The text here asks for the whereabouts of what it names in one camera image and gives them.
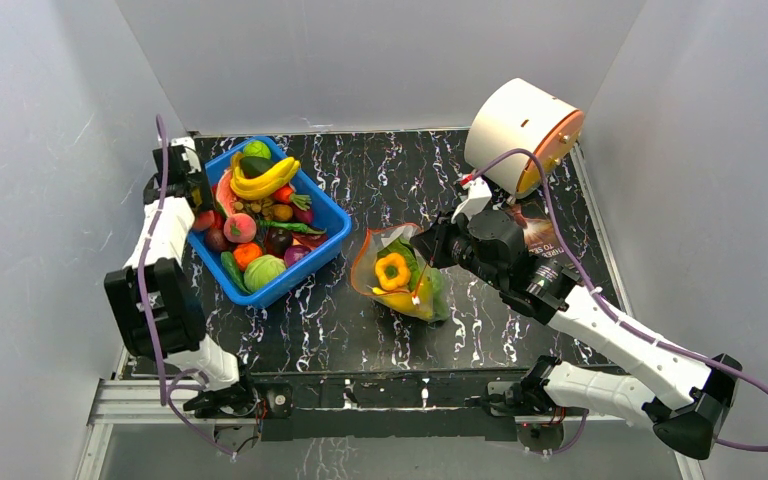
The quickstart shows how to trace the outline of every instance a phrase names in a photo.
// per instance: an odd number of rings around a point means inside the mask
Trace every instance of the box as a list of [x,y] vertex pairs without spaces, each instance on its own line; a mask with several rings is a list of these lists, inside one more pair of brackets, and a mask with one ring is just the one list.
[[[287,158],[287,154],[272,139],[268,137],[249,138],[205,165],[205,173],[211,186],[219,183],[219,179],[231,163],[231,155],[241,151],[246,144],[254,140],[260,140],[269,147],[269,150],[272,152],[272,160],[277,162]],[[292,290],[293,287],[300,284],[308,275],[313,274],[326,263],[336,258],[340,254],[343,240],[345,240],[352,229],[352,220],[349,218],[349,215],[334,200],[328,197],[325,192],[320,190],[313,180],[301,169],[293,177],[290,184],[296,189],[296,193],[310,196],[311,208],[313,208],[315,213],[313,227],[325,230],[328,240],[253,294],[246,295],[234,285],[231,278],[225,273],[225,269],[222,268],[219,254],[208,250],[207,246],[205,246],[203,232],[190,232],[187,236],[187,241],[192,245],[193,250],[202,259],[208,270],[210,270],[210,273],[216,278],[216,281],[219,282],[225,295],[237,305],[256,308],[268,307]]]

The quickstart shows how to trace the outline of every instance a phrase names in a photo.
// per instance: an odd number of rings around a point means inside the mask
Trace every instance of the clear plastic bag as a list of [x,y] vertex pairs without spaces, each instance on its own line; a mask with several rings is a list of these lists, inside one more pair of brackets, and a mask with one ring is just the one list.
[[[410,238],[420,232],[420,228],[412,223],[383,230],[367,230],[366,240],[352,265],[352,288],[399,313],[426,322],[445,320],[450,316],[445,277],[437,269],[428,267],[409,243]],[[379,294],[382,289],[375,274],[375,263],[393,251],[408,257],[406,263],[411,271],[411,281],[408,285]]]

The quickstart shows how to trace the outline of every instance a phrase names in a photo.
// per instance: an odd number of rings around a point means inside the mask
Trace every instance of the black marble surface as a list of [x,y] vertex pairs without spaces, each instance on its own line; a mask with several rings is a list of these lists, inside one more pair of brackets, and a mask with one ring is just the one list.
[[[342,254],[266,310],[231,303],[188,247],[186,274],[198,291],[209,334],[255,372],[359,371],[530,366],[539,355],[606,363],[585,344],[508,310],[491,287],[458,267],[445,270],[451,317],[428,324],[356,293],[351,262],[367,228],[405,222],[428,225],[456,202],[454,182],[469,171],[465,130],[347,133],[275,137],[303,170],[353,221]],[[213,158],[246,137],[203,138],[202,158]],[[601,246],[572,162],[551,178],[561,231],[594,282],[616,303]],[[496,201],[502,196],[496,195]],[[525,200],[545,216],[541,193]],[[150,361],[130,362],[126,376],[151,376]]]

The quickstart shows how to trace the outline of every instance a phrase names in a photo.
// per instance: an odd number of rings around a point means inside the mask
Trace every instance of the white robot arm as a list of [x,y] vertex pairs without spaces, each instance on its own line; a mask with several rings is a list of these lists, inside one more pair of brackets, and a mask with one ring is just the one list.
[[[597,292],[580,285],[578,272],[529,253],[510,216],[486,209],[488,190],[480,177],[465,186],[469,194],[461,205],[438,215],[428,230],[415,236],[414,248],[430,266],[469,270],[499,290],[514,311],[587,343],[628,373],[600,373],[541,357],[521,382],[491,382],[479,403],[497,415],[586,408],[651,428],[674,450],[707,458],[731,409],[737,378],[659,348],[655,343],[669,342],[614,307],[618,321],[610,318],[595,301]],[[623,323],[654,342],[633,335]],[[716,360],[740,369],[725,355]],[[504,394],[490,393],[500,391]]]
[[[172,141],[162,210],[160,189],[153,177],[143,192],[145,220],[139,241],[122,269],[107,274],[104,287],[125,347],[134,356],[156,358],[137,282],[140,257],[148,244],[144,259],[146,289],[160,357],[163,363],[181,371],[200,372],[196,378],[204,383],[204,391],[184,409],[209,417],[217,411],[250,411],[257,394],[247,381],[246,366],[207,335],[201,304],[181,268],[196,212],[213,209],[210,187],[193,148],[189,137]],[[158,170],[162,171],[162,152],[158,149],[154,153]]]

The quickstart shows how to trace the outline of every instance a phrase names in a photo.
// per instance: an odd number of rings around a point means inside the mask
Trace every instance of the white cylindrical container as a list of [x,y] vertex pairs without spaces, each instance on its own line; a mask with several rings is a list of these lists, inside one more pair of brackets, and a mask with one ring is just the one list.
[[[484,102],[466,138],[464,158],[476,169],[512,148],[525,148],[549,173],[570,151],[584,122],[584,113],[530,83],[515,78]],[[524,197],[540,184],[528,157],[516,154],[484,174],[508,193]]]

